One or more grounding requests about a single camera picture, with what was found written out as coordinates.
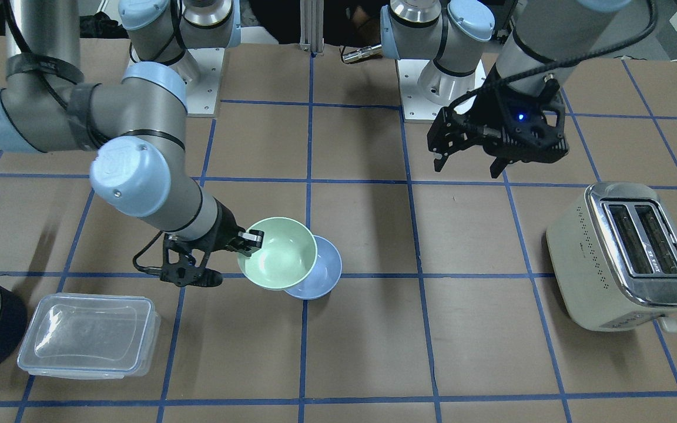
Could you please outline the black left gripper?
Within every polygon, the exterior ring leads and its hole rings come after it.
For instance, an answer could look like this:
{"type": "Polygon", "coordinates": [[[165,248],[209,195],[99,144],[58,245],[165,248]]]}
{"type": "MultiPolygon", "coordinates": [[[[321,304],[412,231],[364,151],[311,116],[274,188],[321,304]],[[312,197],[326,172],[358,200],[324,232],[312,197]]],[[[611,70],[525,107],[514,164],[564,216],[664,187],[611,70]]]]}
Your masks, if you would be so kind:
{"type": "Polygon", "coordinates": [[[493,69],[480,88],[440,108],[427,132],[435,172],[473,146],[494,157],[492,179],[513,163],[556,163],[569,153],[561,84],[550,76],[529,95],[511,88],[511,81],[493,69]]]}

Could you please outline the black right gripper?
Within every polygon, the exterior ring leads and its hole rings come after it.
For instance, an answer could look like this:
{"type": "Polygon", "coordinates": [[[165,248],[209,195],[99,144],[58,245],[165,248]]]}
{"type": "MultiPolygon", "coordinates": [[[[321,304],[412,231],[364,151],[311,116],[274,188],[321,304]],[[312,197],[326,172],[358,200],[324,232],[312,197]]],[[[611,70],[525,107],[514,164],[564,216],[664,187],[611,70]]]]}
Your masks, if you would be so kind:
{"type": "Polygon", "coordinates": [[[217,217],[213,226],[202,236],[183,240],[181,236],[167,235],[162,243],[162,266],[159,278],[177,287],[217,287],[223,276],[207,268],[215,251],[237,252],[252,257],[263,246],[265,233],[245,230],[236,224],[236,218],[222,203],[216,203],[217,217]]]}

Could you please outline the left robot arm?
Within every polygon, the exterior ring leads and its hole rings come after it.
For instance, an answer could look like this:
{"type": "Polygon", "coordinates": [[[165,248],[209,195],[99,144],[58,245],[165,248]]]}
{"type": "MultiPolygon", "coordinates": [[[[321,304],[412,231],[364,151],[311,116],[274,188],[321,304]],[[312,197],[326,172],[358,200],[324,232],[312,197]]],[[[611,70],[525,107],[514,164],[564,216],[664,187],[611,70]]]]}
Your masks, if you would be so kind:
{"type": "Polygon", "coordinates": [[[495,18],[479,1],[391,1],[380,12],[384,56],[425,60],[422,81],[440,105],[427,148],[434,169],[473,146],[492,156],[496,179],[511,163],[555,163],[569,153],[561,88],[581,62],[636,45],[658,24],[646,3],[647,24],[610,45],[597,42],[627,1],[529,1],[481,86],[474,79],[495,18]]]}

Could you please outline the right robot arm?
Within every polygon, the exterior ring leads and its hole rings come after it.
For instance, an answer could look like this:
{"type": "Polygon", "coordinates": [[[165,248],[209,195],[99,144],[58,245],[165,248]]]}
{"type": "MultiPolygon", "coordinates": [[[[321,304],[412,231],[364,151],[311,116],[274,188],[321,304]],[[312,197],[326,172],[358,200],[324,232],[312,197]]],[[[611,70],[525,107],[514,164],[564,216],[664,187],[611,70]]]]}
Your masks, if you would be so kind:
{"type": "Polygon", "coordinates": [[[210,254],[251,257],[263,232],[233,213],[185,168],[186,82],[174,66],[192,48],[241,40],[237,1],[121,1],[118,11],[138,61],[121,82],[88,82],[80,68],[75,1],[3,1],[7,84],[0,88],[3,152],[97,152],[92,190],[164,236],[162,265],[139,267],[178,287],[219,286],[210,254]]]}

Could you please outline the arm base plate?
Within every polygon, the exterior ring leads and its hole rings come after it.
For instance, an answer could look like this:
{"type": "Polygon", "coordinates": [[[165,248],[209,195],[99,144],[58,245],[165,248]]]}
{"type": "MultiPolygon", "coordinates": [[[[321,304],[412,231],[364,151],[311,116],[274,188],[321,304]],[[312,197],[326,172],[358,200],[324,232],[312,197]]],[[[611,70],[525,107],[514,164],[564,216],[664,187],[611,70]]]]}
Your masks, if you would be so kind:
{"type": "Polygon", "coordinates": [[[397,60],[397,73],[406,123],[432,123],[441,108],[480,88],[487,75],[481,60],[475,72],[464,77],[444,74],[430,60],[397,60]]]}
{"type": "Polygon", "coordinates": [[[188,115],[197,118],[217,116],[225,48],[191,49],[178,69],[185,75],[188,115]]]}

